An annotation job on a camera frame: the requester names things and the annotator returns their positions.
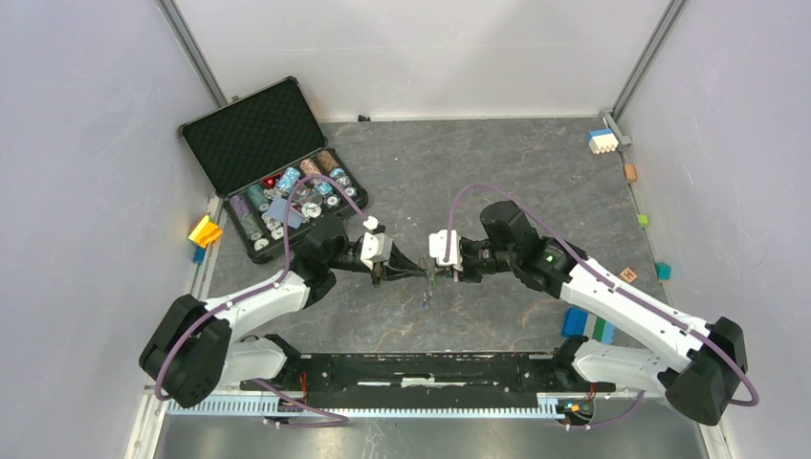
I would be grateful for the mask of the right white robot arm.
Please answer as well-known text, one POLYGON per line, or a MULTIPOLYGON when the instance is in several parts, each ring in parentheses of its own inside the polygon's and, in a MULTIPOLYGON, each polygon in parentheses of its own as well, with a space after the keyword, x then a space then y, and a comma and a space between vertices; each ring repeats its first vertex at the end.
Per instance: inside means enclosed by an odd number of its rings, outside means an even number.
POLYGON ((512 201, 487 206, 480 222, 483 240, 454 229, 429 236, 428 253, 437 267, 474 283, 511 273, 527 288, 603 318, 640 344, 568 339, 552 365, 559 387, 576 390, 590 382, 641 389, 664 396, 677 412, 705 426, 718 425, 735 404, 735 392, 748 382, 744 332, 735 321, 706 321, 640 291, 580 248, 539 234, 512 201))

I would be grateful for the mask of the metal key organizer plate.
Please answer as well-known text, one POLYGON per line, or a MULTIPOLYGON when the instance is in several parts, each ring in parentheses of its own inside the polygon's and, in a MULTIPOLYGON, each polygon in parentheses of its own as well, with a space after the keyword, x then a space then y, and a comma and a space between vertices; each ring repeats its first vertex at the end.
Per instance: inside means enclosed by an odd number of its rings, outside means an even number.
POLYGON ((429 274, 426 276, 426 287, 425 287, 425 289, 424 289, 424 291, 423 291, 423 300, 422 300, 422 302, 423 302, 424 300, 428 300, 428 301, 431 303, 431 300, 432 300, 432 298, 433 298, 433 294, 434 294, 434 288, 435 288, 435 287, 430 285, 430 281, 428 280, 428 277, 429 277, 430 275, 431 275, 431 273, 429 273, 429 274))

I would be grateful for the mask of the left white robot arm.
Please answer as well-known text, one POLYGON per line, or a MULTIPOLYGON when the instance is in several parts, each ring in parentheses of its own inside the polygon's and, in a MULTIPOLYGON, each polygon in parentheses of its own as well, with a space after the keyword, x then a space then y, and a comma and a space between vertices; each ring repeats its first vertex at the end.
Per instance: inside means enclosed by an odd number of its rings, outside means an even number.
POLYGON ((373 285, 427 276, 384 226, 374 218, 366 223, 366 232, 351 241, 339 217, 321 217, 294 244, 281 272, 221 297, 177 297, 139 357, 157 399, 188 408, 219 386, 253 379, 289 389, 299 380, 299 362, 279 339, 246 341, 250 331, 322 300, 337 283, 336 271, 367 273, 373 285))

